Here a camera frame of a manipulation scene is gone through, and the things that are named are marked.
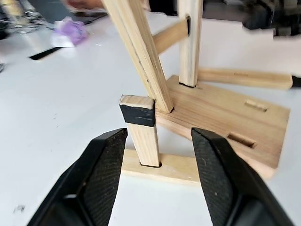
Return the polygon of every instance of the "mortise slot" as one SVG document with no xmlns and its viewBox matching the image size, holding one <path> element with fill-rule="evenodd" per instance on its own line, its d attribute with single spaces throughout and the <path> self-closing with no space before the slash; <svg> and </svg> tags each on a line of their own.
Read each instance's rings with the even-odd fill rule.
<svg viewBox="0 0 301 226">
<path fill-rule="evenodd" d="M 245 102 L 245 106 L 252 107 L 252 108 L 262 111 L 262 112 L 266 112 L 268 110 L 268 108 L 265 105 L 259 104 L 253 100 L 247 100 Z"/>
<path fill-rule="evenodd" d="M 227 136 L 228 139 L 231 139 L 231 140 L 234 140 L 236 142 L 239 142 L 247 147 L 250 147 L 250 148 L 255 148 L 257 143 L 256 141 L 248 138 L 248 137 L 245 137 L 243 135 L 240 135 L 238 133 L 232 133 L 230 132 Z"/>
</svg>

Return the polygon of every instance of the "wooden block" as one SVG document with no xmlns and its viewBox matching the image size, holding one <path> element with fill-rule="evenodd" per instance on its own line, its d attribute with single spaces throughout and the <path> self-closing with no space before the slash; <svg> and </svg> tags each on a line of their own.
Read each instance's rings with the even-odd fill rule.
<svg viewBox="0 0 301 226">
<path fill-rule="evenodd" d="M 178 76 L 167 80 L 174 102 L 170 114 L 156 113 L 159 125 L 191 139 L 192 127 L 227 138 L 236 153 L 263 178 L 278 166 L 290 110 L 205 83 L 191 89 Z"/>
<path fill-rule="evenodd" d="M 122 96 L 119 105 L 140 163 L 144 166 L 159 167 L 154 100 L 149 97 Z"/>
<path fill-rule="evenodd" d="M 134 177 L 201 187 L 195 158 L 160 154 L 160 159 L 162 162 L 160 168 L 141 166 L 137 152 L 126 149 L 124 151 L 121 173 Z"/>
<path fill-rule="evenodd" d="M 156 46 L 140 0 L 103 0 L 112 21 L 148 91 L 160 111 L 171 112 L 168 93 Z"/>
<path fill-rule="evenodd" d="M 215 81 L 275 89 L 290 89 L 293 85 L 291 74 L 239 69 L 199 68 L 198 79 L 201 81 Z"/>
<path fill-rule="evenodd" d="M 203 0 L 178 0 L 180 19 L 190 16 L 190 36 L 180 42 L 180 83 L 195 87 L 198 81 Z"/>
<path fill-rule="evenodd" d="M 187 19 L 166 28 L 153 36 L 158 54 L 164 52 L 183 38 L 188 37 Z"/>
</svg>

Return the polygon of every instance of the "light wood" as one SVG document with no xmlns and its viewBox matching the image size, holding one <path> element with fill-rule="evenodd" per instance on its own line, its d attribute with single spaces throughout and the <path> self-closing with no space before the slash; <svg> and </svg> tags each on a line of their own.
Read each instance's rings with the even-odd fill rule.
<svg viewBox="0 0 301 226">
<path fill-rule="evenodd" d="M 237 140 L 254 142 L 256 145 L 249 147 L 244 142 L 227 138 L 236 153 L 262 177 L 273 175 L 281 154 L 289 109 L 201 82 L 191 89 L 179 85 L 178 76 L 172 76 L 167 85 L 174 111 L 170 114 L 156 112 L 159 125 L 188 139 L 191 139 L 191 127 L 198 127 L 225 138 L 235 134 Z M 249 101 L 267 110 L 246 105 Z"/>
<path fill-rule="evenodd" d="M 139 0 L 103 0 L 149 97 L 160 111 L 173 109 L 156 46 Z"/>
<path fill-rule="evenodd" d="M 157 128 L 127 123 L 128 130 L 137 150 L 140 163 L 159 167 L 159 148 Z"/>
<path fill-rule="evenodd" d="M 154 100 L 150 97 L 122 96 L 119 105 L 140 163 L 145 166 L 159 167 Z"/>
<path fill-rule="evenodd" d="M 160 159 L 162 162 L 160 168 L 141 166 L 137 152 L 126 149 L 123 155 L 121 173 L 134 177 L 201 187 L 195 158 L 160 154 Z"/>
<path fill-rule="evenodd" d="M 178 0 L 180 19 L 191 17 L 190 36 L 180 42 L 180 82 L 194 87 L 198 81 L 203 0 Z"/>
<path fill-rule="evenodd" d="M 166 28 L 153 36 L 158 54 L 164 52 L 183 38 L 188 37 L 187 19 Z"/>
<path fill-rule="evenodd" d="M 119 104 L 130 106 L 130 107 L 142 107 L 147 109 L 153 109 L 154 100 L 149 97 L 122 95 Z"/>
<path fill-rule="evenodd" d="M 198 79 L 274 89 L 290 89 L 292 75 L 239 69 L 199 68 Z"/>
</svg>

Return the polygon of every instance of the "white table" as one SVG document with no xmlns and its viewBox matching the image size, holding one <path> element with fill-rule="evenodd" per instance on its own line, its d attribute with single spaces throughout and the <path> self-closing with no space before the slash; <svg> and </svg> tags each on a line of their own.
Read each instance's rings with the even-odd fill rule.
<svg viewBox="0 0 301 226">
<path fill-rule="evenodd" d="M 148 14 L 153 32 L 175 18 Z M 61 173 L 94 137 L 125 127 L 122 94 L 147 95 L 109 18 L 88 27 L 89 40 L 40 60 L 50 31 L 0 41 L 0 225 L 24 226 Z M 203 20 L 200 65 L 301 74 L 301 39 L 273 40 L 240 23 Z M 160 58 L 166 77 L 177 74 L 178 46 Z M 291 108 L 278 171 L 269 188 L 301 225 L 301 90 L 217 84 Z M 158 126 L 162 153 L 193 156 L 192 143 Z M 127 147 L 133 147 L 130 137 Z M 23 212 L 15 211 L 24 205 Z M 209 226 L 200 189 L 121 176 L 110 226 Z"/>
</svg>

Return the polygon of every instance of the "wooden post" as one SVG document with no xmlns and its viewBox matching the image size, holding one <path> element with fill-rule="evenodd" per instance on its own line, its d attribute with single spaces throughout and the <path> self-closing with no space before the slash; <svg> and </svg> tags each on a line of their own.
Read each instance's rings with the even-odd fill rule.
<svg viewBox="0 0 301 226">
<path fill-rule="evenodd" d="M 159 167 L 155 102 L 149 97 L 122 96 L 119 104 L 140 163 Z"/>
<path fill-rule="evenodd" d="M 103 0 L 148 91 L 162 112 L 174 108 L 140 0 Z"/>
<path fill-rule="evenodd" d="M 201 19 L 203 0 L 178 0 L 180 19 L 190 16 L 190 35 L 180 42 L 179 82 L 195 87 L 198 81 L 198 59 L 200 48 Z"/>
</svg>

